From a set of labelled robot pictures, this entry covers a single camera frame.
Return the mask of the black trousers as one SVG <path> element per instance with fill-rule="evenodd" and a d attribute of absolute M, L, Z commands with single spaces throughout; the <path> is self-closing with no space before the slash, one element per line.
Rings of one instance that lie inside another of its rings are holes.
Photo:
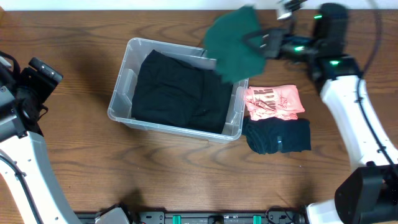
<path fill-rule="evenodd" d="M 221 134 L 232 90 L 232 83 L 224 82 L 213 70 L 204 70 L 201 102 L 190 118 L 188 128 Z"/>

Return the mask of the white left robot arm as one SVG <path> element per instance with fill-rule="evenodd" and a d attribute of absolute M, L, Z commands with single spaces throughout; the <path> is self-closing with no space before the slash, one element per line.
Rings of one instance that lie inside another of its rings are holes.
<path fill-rule="evenodd" d="M 21 69 L 1 53 L 1 175 L 24 223 L 132 223 L 123 205 L 99 213 L 75 213 L 52 170 L 38 124 L 63 76 L 34 57 Z"/>

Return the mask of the black garment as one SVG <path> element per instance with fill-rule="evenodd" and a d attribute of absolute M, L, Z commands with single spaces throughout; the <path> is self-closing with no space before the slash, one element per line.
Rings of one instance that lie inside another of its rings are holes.
<path fill-rule="evenodd" d="M 153 50 L 143 61 L 132 97 L 131 116 L 184 127 L 198 108 L 204 70 Z"/>

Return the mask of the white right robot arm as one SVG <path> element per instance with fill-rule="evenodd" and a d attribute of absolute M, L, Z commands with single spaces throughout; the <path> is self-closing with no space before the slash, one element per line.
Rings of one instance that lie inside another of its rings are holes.
<path fill-rule="evenodd" d="M 382 223 L 397 220 L 397 149 L 370 102 L 365 69 L 344 52 L 349 14 L 324 3 L 311 37 L 291 28 L 261 31 L 261 55 L 304 62 L 322 102 L 332 114 L 352 173 L 332 199 L 305 208 L 305 223 Z"/>

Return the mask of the green garment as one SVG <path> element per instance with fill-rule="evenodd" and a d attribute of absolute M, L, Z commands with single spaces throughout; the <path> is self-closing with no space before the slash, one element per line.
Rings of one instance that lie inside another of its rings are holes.
<path fill-rule="evenodd" d="M 265 58 L 243 41 L 245 35 L 260 29 L 252 6 L 223 14 L 208 28 L 203 43 L 206 56 L 216 60 L 215 71 L 223 82 L 235 83 L 264 71 Z"/>

